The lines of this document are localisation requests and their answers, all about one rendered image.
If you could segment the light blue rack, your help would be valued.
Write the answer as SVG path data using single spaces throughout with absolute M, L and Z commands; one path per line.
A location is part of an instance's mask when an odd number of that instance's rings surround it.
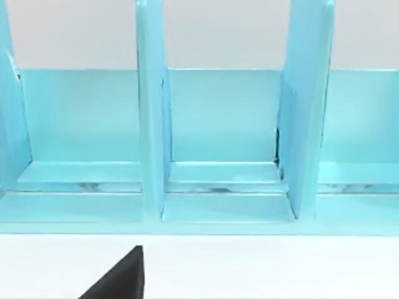
M 0 234 L 399 237 L 399 1 L 0 0 Z

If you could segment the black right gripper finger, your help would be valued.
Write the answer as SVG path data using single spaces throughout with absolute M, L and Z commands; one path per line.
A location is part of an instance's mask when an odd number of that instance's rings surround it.
M 143 246 L 135 246 L 79 299 L 144 299 Z

